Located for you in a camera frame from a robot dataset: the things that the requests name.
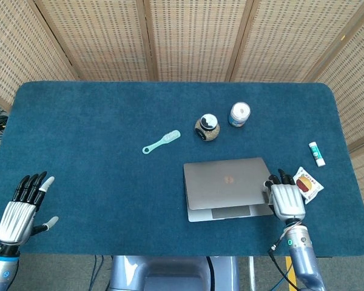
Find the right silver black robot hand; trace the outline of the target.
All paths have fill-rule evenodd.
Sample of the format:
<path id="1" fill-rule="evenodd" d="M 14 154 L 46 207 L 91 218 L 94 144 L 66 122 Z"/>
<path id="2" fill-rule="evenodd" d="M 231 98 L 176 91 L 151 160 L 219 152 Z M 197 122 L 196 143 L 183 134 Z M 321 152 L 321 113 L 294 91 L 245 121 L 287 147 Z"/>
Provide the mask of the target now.
<path id="1" fill-rule="evenodd" d="M 293 177 L 283 169 L 279 176 L 271 174 L 263 183 L 263 193 L 274 215 L 286 224 L 302 221 L 306 210 L 303 197 Z"/>

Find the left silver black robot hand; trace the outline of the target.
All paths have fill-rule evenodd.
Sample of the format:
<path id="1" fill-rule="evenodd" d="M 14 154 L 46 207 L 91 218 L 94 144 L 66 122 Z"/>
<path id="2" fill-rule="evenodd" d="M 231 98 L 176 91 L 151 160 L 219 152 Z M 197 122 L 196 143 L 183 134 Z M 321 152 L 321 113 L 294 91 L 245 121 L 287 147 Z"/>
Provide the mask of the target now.
<path id="1" fill-rule="evenodd" d="M 26 175 L 19 182 L 0 221 L 1 244 L 21 246 L 31 236 L 50 230 L 59 221 L 59 217 L 54 216 L 45 223 L 34 225 L 35 215 L 55 180 L 53 176 L 47 178 L 46 175 L 47 172 Z"/>

